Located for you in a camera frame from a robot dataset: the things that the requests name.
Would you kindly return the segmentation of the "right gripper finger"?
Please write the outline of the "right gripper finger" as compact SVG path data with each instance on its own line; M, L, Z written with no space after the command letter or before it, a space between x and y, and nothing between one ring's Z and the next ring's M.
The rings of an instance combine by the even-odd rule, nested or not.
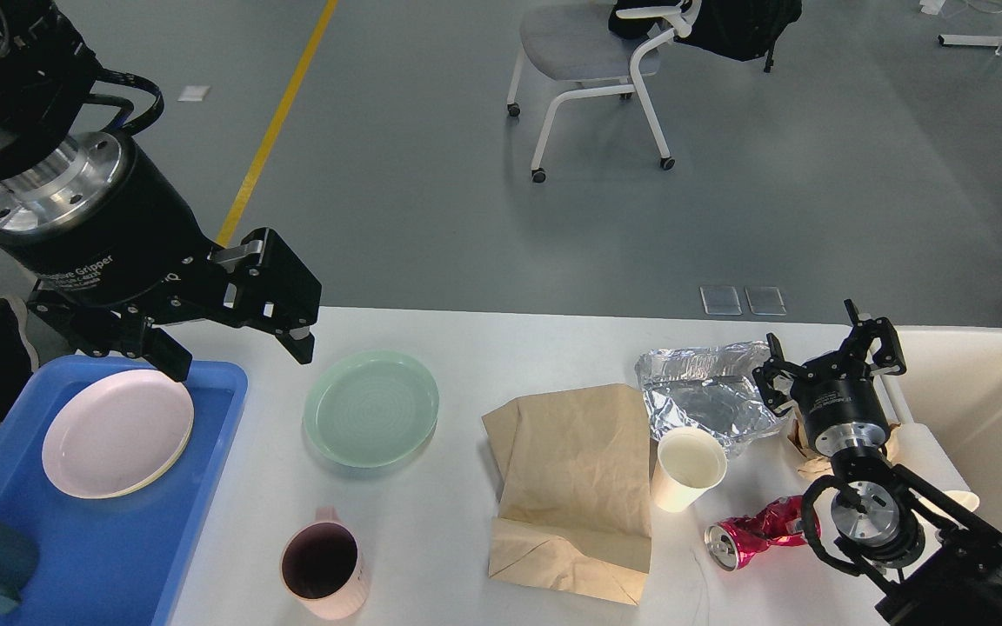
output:
M906 373L901 342L891 321L885 316L860 316L852 300L845 300L844 305L852 328L838 349L838 373L846 377Z
M762 365L754 369L752 380L754 380L760 399L768 411L776 417L785 417L795 407L796 402L787 392L777 389L775 381L786 379L791 382L804 382L806 381L806 366L785 359L782 343L774 333L767 333L765 340L769 356Z

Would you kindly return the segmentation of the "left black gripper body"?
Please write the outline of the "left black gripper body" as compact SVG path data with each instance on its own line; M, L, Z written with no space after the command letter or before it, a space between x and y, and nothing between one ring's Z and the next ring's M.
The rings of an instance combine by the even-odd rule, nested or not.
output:
M0 249L36 278L25 305L37 316L130 310L159 324L228 322L215 248L123 132L67 137L0 183Z

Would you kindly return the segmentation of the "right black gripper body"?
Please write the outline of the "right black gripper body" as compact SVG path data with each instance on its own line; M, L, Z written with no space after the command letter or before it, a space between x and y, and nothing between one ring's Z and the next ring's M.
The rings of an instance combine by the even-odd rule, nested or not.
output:
M812 450L832 458L842 450L887 443L890 428L873 387L875 373L815 374L792 382L791 397Z

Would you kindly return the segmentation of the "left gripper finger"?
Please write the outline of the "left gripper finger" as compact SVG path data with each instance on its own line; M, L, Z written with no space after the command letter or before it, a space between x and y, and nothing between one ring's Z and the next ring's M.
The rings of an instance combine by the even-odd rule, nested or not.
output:
M55 290L33 290L28 308L72 349L87 356L116 352L128 359L143 359L176 382L183 382L190 374L191 353L135 308L88 308Z
M277 231L253 230L238 246L211 252L208 265L211 321L274 336L298 363L311 363L322 284Z

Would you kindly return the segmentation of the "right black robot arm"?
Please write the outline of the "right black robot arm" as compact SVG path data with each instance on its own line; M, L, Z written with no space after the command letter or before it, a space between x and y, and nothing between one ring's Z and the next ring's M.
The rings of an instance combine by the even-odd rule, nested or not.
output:
M885 316L845 302L851 331L835 351L798 364L767 334L752 375L775 416L795 413L831 473L803 496L804 536L820 562L882 590L891 625L1002 625L1002 532L886 456L888 421L876 376L901 376L898 333Z

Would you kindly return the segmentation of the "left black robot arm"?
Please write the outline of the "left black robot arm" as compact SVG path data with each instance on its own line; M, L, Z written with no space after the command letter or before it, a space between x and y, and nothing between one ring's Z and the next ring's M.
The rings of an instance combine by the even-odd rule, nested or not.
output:
M164 328L200 318L310 363L321 283L274 230L230 249L200 230L135 140L163 109L51 1L0 1L0 249L36 275L28 308L72 348L176 381L192 356Z

